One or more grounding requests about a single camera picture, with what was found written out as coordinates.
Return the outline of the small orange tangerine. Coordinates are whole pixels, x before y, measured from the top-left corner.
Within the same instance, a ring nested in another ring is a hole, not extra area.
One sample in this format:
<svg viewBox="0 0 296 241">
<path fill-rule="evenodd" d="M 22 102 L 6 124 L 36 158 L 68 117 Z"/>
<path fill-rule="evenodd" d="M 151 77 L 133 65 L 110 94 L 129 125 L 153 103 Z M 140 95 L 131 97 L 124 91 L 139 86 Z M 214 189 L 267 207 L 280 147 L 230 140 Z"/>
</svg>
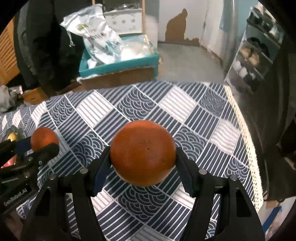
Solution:
<svg viewBox="0 0 296 241">
<path fill-rule="evenodd" d="M 59 145 L 59 139 L 56 133 L 49 128 L 37 128 L 31 136 L 31 149 L 34 152 L 51 143 Z"/>
</svg>

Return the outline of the large orange with stem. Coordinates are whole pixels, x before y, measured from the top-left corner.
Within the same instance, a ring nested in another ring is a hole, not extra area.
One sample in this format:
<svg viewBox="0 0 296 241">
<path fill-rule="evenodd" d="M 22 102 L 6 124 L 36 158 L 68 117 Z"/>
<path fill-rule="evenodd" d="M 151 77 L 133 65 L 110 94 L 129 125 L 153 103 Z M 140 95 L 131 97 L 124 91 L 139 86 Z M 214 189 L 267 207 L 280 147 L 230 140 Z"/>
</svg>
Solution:
<svg viewBox="0 0 296 241">
<path fill-rule="evenodd" d="M 149 120 L 132 121 L 112 138 L 110 159 L 118 176 L 138 187 L 162 182 L 176 162 L 176 144 L 161 125 Z"/>
</svg>

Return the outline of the small yellow fruit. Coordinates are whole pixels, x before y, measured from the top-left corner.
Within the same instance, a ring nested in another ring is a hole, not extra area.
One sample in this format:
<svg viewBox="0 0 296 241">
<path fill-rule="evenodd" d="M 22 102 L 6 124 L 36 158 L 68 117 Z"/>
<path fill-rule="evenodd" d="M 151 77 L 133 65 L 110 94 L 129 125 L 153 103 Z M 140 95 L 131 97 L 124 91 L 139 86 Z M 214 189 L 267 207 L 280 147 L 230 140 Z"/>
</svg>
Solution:
<svg viewBox="0 0 296 241">
<path fill-rule="evenodd" d="M 18 140 L 18 133 L 16 132 L 11 132 L 8 137 L 7 137 L 8 140 L 10 141 L 17 141 Z"/>
</svg>

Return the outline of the small red apple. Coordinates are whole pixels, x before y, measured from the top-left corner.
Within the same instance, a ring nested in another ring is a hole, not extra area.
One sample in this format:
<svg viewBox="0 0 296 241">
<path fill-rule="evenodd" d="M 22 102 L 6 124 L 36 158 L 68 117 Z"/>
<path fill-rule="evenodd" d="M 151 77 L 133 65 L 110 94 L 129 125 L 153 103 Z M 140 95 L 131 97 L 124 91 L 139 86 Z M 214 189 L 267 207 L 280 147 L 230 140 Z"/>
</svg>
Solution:
<svg viewBox="0 0 296 241">
<path fill-rule="evenodd" d="M 16 162 L 16 155 L 13 156 L 12 158 L 10 158 L 3 166 L 1 166 L 1 168 L 6 168 L 9 166 L 13 166 Z"/>
</svg>

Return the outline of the dark glass fruit bowl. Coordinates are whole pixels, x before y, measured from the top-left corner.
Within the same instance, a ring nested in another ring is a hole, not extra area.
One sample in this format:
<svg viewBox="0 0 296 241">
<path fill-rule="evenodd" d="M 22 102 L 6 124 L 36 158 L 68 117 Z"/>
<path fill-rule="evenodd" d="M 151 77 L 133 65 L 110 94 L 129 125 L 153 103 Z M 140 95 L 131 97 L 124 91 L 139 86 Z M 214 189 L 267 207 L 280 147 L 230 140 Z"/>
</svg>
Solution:
<svg viewBox="0 0 296 241">
<path fill-rule="evenodd" d="M 23 140 L 27 137 L 25 132 L 21 128 L 17 128 L 16 126 L 12 125 L 10 128 L 3 133 L 3 137 L 1 138 L 1 143 L 10 140 L 12 141 L 19 141 Z M 16 155 L 11 157 L 1 168 L 6 168 L 9 166 L 13 166 L 16 163 Z"/>
</svg>

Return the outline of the grey clothes pile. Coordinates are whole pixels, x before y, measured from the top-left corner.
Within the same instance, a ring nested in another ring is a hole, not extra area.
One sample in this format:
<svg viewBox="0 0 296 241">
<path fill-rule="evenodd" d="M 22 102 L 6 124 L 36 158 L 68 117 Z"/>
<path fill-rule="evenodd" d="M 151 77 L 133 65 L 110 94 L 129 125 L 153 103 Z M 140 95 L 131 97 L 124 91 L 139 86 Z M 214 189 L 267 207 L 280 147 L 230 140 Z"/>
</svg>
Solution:
<svg viewBox="0 0 296 241">
<path fill-rule="evenodd" d="M 0 89 L 0 112 L 6 113 L 23 103 L 23 89 L 21 85 L 7 87 L 1 85 Z"/>
</svg>

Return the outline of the blue white patterned tablecloth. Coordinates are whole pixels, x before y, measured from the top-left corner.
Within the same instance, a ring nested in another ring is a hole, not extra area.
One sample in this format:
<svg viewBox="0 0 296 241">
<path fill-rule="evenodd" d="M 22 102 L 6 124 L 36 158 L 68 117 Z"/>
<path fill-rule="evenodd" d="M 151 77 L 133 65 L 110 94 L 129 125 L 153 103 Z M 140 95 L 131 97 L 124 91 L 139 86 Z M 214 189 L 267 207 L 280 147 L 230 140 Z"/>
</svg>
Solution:
<svg viewBox="0 0 296 241">
<path fill-rule="evenodd" d="M 264 240 L 226 86 L 151 81 L 1 115 L 1 240 Z"/>
</svg>

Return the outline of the wooden louvered wardrobe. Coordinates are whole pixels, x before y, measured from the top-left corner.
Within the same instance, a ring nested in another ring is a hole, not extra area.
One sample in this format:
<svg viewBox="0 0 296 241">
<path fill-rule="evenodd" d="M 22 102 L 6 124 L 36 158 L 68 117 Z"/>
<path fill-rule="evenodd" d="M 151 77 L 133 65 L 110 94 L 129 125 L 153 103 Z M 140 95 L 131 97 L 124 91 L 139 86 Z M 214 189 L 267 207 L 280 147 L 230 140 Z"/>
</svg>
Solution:
<svg viewBox="0 0 296 241">
<path fill-rule="evenodd" d="M 7 85 L 19 73 L 14 48 L 14 20 L 12 18 L 1 33 L 0 74 L 1 85 Z"/>
</svg>

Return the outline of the black hanging jacket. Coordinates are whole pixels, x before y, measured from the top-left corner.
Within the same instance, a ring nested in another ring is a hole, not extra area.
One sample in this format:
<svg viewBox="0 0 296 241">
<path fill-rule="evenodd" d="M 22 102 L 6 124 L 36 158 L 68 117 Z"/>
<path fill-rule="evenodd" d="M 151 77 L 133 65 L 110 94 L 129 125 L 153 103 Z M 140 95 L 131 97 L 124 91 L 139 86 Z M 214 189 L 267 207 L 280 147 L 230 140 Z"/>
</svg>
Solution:
<svg viewBox="0 0 296 241">
<path fill-rule="evenodd" d="M 22 87 L 57 95 L 78 75 L 84 43 L 60 24 L 92 1 L 25 1 L 15 15 L 14 48 Z"/>
</svg>

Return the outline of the brown cardboard box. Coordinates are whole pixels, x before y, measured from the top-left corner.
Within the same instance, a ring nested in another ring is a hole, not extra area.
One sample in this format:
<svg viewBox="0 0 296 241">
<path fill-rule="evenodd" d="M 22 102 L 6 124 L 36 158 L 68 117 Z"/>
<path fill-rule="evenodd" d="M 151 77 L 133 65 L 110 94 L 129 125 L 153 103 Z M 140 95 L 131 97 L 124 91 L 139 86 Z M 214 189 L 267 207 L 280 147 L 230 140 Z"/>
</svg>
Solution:
<svg viewBox="0 0 296 241">
<path fill-rule="evenodd" d="M 83 90 L 91 90 L 119 87 L 123 85 L 135 84 L 138 82 L 146 82 L 153 79 L 154 68 L 143 67 L 81 79 L 79 82 Z"/>
</svg>

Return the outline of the white printed plastic bag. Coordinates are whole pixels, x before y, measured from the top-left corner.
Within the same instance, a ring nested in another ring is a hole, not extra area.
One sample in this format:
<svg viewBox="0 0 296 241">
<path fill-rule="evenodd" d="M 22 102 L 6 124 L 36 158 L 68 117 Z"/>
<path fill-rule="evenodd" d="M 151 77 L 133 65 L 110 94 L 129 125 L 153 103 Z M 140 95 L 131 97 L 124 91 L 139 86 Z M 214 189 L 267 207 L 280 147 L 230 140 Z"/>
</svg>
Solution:
<svg viewBox="0 0 296 241">
<path fill-rule="evenodd" d="M 94 4 L 71 13 L 63 18 L 61 26 L 83 38 L 93 60 L 109 64 L 119 58 L 123 41 L 107 24 L 102 7 L 102 4 Z"/>
</svg>

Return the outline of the teal storage bin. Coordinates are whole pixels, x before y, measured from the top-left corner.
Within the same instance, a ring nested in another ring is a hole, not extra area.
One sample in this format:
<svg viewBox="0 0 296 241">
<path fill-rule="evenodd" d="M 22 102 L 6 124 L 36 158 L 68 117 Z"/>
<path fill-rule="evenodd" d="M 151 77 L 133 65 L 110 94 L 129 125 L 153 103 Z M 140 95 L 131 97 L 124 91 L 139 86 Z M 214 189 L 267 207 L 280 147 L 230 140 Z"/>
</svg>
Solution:
<svg viewBox="0 0 296 241">
<path fill-rule="evenodd" d="M 158 75 L 159 53 L 149 41 L 147 35 L 133 35 L 121 38 L 123 47 L 121 54 L 114 63 L 103 64 L 91 58 L 87 50 L 84 50 L 79 74 L 82 78 L 105 75 L 128 69 L 152 67 L 153 77 Z"/>
</svg>

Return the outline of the white patterned storage box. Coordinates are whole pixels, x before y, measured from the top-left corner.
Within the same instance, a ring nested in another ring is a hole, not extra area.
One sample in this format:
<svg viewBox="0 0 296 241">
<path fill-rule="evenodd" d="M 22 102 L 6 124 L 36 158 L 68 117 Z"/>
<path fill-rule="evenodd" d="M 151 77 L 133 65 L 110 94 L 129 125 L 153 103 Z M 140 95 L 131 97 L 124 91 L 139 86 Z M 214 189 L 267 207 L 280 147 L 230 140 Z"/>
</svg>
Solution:
<svg viewBox="0 0 296 241">
<path fill-rule="evenodd" d="M 109 27 L 120 36 L 142 34 L 142 9 L 122 9 L 104 13 Z"/>
</svg>

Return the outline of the grey shoe rack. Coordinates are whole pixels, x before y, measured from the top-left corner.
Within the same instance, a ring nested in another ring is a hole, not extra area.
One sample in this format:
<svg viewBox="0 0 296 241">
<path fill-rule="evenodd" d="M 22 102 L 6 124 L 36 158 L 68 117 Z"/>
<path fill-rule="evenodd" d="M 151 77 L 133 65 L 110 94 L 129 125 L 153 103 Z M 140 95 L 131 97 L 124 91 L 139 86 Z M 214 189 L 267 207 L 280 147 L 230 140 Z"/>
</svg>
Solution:
<svg viewBox="0 0 296 241">
<path fill-rule="evenodd" d="M 250 8 L 238 50 L 224 81 L 238 93 L 253 94 L 281 48 L 285 31 L 261 3 Z"/>
</svg>

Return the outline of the wooden shelf rack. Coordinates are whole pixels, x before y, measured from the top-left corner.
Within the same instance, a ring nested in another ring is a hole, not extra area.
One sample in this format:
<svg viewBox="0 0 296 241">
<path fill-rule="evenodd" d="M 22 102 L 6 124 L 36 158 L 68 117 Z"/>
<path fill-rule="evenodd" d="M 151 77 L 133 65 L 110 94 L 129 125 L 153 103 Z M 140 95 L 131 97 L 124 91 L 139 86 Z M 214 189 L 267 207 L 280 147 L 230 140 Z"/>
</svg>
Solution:
<svg viewBox="0 0 296 241">
<path fill-rule="evenodd" d="M 142 9 L 142 29 L 143 34 L 145 33 L 145 1 L 92 1 L 92 4 L 102 4 L 103 13 L 113 10 L 122 10 L 122 9 Z"/>
</svg>

